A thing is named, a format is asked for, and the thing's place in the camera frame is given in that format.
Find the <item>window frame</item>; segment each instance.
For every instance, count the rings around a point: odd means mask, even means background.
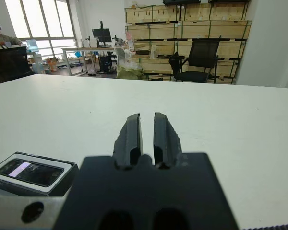
[[[23,0],[19,0],[19,2],[20,2],[20,5],[21,5],[21,8],[22,8],[22,11],[23,11],[25,24],[27,26],[27,29],[28,29],[28,32],[29,32],[29,36],[30,36],[30,37],[19,38],[21,41],[26,41],[26,40],[30,40],[30,39],[34,39],[34,40],[37,40],[37,41],[46,41],[47,40],[50,43],[50,47],[41,48],[41,49],[49,49],[49,48],[51,48],[52,55],[54,57],[55,57],[55,53],[54,53],[53,48],[56,48],[56,46],[54,47],[52,45],[51,40],[68,40],[68,39],[72,39],[72,40],[75,40],[76,46],[78,46],[78,41],[77,41],[76,36],[75,36],[75,29],[74,29],[74,25],[73,25],[73,21],[72,21],[72,13],[71,13],[69,0],[66,0],[66,3],[67,3],[67,8],[68,8],[69,18],[70,18],[70,21],[71,21],[71,24],[72,24],[73,37],[64,37],[63,28],[62,28],[61,19],[60,19],[60,14],[59,14],[59,11],[58,11],[57,1],[56,0],[54,0],[54,2],[55,2],[56,12],[57,12],[57,15],[58,15],[59,24],[60,24],[60,28],[61,28],[61,32],[62,32],[62,37],[51,37],[50,36],[49,29],[48,29],[48,24],[47,24],[47,21],[46,21],[45,12],[44,12],[44,8],[43,8],[43,4],[42,4],[42,0],[38,0],[38,2],[39,2],[39,6],[40,6],[40,9],[41,9],[41,12],[42,12],[43,21],[44,21],[46,32],[47,32],[47,37],[33,37],[32,33],[31,33],[30,26],[29,26],[29,21],[28,21],[28,18],[26,16],[26,13],[25,13],[25,10],[24,10]]]

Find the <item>computer monitor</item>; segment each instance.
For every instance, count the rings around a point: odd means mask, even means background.
[[[109,29],[92,29],[93,36],[99,39],[99,42],[112,42]]]

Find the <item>screw hole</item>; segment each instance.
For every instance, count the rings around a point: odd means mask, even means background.
[[[21,216],[21,220],[28,224],[37,220],[44,211],[44,204],[42,202],[34,202],[25,207]]]

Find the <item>wooden crate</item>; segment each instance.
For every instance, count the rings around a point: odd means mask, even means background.
[[[168,62],[168,59],[130,59],[131,61],[135,61],[139,63],[144,73],[159,73],[159,74],[171,74],[172,68]]]
[[[126,23],[151,23],[176,21],[179,10],[173,6],[153,6],[146,8],[126,8]]]
[[[186,4],[181,11],[181,19],[187,22],[209,20],[210,8],[210,3]]]
[[[208,38],[210,21],[178,22],[177,38]]]
[[[225,59],[242,58],[244,44],[245,44],[244,42],[221,41],[219,48],[217,50],[217,55],[219,55],[219,58],[225,58]]]
[[[179,55],[189,56],[192,46],[192,41],[184,42],[178,41],[176,50]],[[241,58],[244,50],[244,42],[236,41],[221,41],[219,48],[217,50],[217,55],[219,58]]]
[[[157,46],[158,54],[161,54],[161,55],[174,54],[174,49],[175,49],[175,42],[174,41],[134,42],[135,50],[139,50],[139,49],[151,50],[152,45]]]
[[[179,17],[179,9],[175,6],[154,6],[153,22],[176,21]]]
[[[251,21],[211,21],[209,38],[238,38],[249,37]]]
[[[186,4],[181,9],[181,20],[187,22],[205,20],[243,20],[247,3],[202,3]],[[169,22],[179,20],[179,8],[172,6],[152,6],[146,8],[126,8],[126,23]]]
[[[150,58],[149,54],[135,54],[132,56],[132,58]]]
[[[210,20],[243,20],[246,4],[243,2],[214,3]]]
[[[149,23],[152,22],[152,7],[148,8],[126,8],[126,23]]]
[[[125,27],[133,40],[143,40],[149,38],[149,25],[130,25]]]
[[[150,25],[150,39],[171,39],[177,34],[177,24]]]
[[[150,50],[150,42],[134,42],[133,44],[135,50]]]
[[[218,77],[234,77],[237,69],[237,62],[234,61],[218,61],[216,75]],[[211,74],[215,74],[215,68],[211,70]]]

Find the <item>table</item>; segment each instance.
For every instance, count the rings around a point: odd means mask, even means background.
[[[93,47],[93,48],[82,48],[82,47],[76,47],[76,48],[62,48],[63,50],[63,56],[64,56],[64,59],[67,63],[67,70],[68,70],[68,73],[70,76],[75,76],[75,75],[78,75],[78,74],[86,74],[88,73],[88,70],[87,70],[87,66],[86,66],[86,62],[84,61],[84,67],[85,67],[85,72],[78,72],[78,73],[74,73],[72,74],[72,70],[70,68],[70,66],[68,65],[68,58],[67,58],[67,54],[66,52],[67,51],[74,51],[74,52],[77,52],[77,51],[80,51],[82,53],[82,57],[85,57],[85,54],[84,52],[91,52],[91,61],[92,61],[92,64],[94,63],[93,61],[93,57],[92,57],[92,52],[107,52],[107,51],[111,51],[111,52],[115,52],[115,48],[114,47]]]
[[[134,113],[153,156],[154,112],[184,152],[208,153],[240,229],[288,224],[288,89],[32,75],[0,84],[0,162],[112,155]]]

